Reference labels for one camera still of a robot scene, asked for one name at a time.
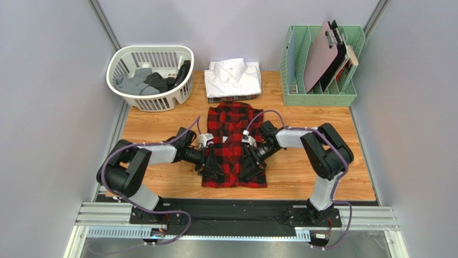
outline gray cloth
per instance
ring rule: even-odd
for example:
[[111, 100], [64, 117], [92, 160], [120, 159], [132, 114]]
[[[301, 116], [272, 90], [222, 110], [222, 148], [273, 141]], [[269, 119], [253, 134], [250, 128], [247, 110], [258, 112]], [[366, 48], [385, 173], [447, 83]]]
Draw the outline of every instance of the gray cloth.
[[141, 95], [141, 96], [148, 96], [148, 95], [156, 95], [159, 94], [159, 90], [149, 86], [146, 83], [140, 83], [131, 93], [131, 95]]
[[146, 79], [146, 76], [152, 73], [153, 73], [152, 68], [140, 68], [140, 69], [135, 70], [134, 77], [140, 77], [140, 78]]
[[127, 75], [120, 75], [115, 78], [116, 89], [122, 93], [136, 96], [148, 96], [159, 94], [159, 91], [146, 83], [144, 78], [128, 78]]

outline wooden table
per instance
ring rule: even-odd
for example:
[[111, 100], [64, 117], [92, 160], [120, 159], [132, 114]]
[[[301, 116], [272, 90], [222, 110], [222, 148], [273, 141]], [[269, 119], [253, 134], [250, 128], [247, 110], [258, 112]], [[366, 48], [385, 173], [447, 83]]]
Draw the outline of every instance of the wooden table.
[[[349, 145], [355, 156], [348, 174], [339, 184], [336, 199], [375, 200], [375, 195], [364, 163], [361, 147], [347, 107], [284, 106], [280, 73], [262, 72], [262, 95], [246, 101], [256, 109], [274, 109], [280, 112], [290, 126], [319, 126], [331, 123]], [[206, 131], [208, 104], [205, 94], [204, 74], [194, 72], [191, 96], [183, 104], [166, 112], [143, 112], [132, 108], [127, 117], [123, 139], [131, 142], [158, 142], [176, 135], [178, 129], [188, 127], [198, 115], [200, 126]], [[266, 113], [280, 127], [278, 116]], [[267, 160], [267, 188], [251, 189], [202, 187], [202, 178], [187, 162], [164, 163], [149, 166], [143, 184], [162, 197], [181, 198], [243, 198], [243, 199], [307, 199], [313, 192], [316, 174], [303, 149], [281, 150]]]

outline plaid flannel shirt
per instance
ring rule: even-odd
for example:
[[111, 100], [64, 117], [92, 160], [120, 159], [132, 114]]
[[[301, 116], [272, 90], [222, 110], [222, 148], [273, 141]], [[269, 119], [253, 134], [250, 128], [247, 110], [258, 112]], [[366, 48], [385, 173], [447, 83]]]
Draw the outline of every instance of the plaid flannel shirt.
[[[266, 173], [259, 174], [250, 180], [239, 178], [242, 168], [243, 148], [242, 133], [248, 123], [262, 110], [254, 109], [250, 105], [240, 102], [223, 102], [218, 107], [209, 109], [207, 120], [208, 133], [213, 134], [214, 154], [223, 169], [224, 175], [217, 179], [204, 176], [203, 187], [267, 187]], [[257, 128], [262, 124], [263, 115], [252, 123], [250, 135], [256, 142], [262, 141]]]

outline folder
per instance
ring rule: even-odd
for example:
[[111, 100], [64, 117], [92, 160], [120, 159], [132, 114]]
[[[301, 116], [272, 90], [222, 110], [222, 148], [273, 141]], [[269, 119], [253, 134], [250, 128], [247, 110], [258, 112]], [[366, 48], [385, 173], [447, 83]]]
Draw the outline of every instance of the folder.
[[329, 22], [324, 22], [320, 32], [310, 45], [304, 68], [305, 92], [310, 92], [326, 73], [339, 54], [334, 32]]
[[326, 88], [332, 83], [339, 71], [344, 67], [349, 59], [349, 55], [347, 53], [347, 45], [342, 37], [342, 34], [340, 33], [337, 23], [334, 20], [332, 24], [329, 22], [328, 24], [332, 30], [338, 54], [330, 66], [322, 74], [321, 78], [318, 80], [323, 92], [325, 92]]

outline folded shirt stack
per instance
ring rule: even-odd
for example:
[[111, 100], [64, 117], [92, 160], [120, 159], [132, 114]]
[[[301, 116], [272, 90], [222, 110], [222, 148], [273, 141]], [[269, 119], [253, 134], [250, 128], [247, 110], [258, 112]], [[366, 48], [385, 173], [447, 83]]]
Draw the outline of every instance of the folded shirt stack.
[[243, 58], [210, 62], [204, 74], [210, 103], [251, 99], [261, 94], [259, 62], [245, 62]]

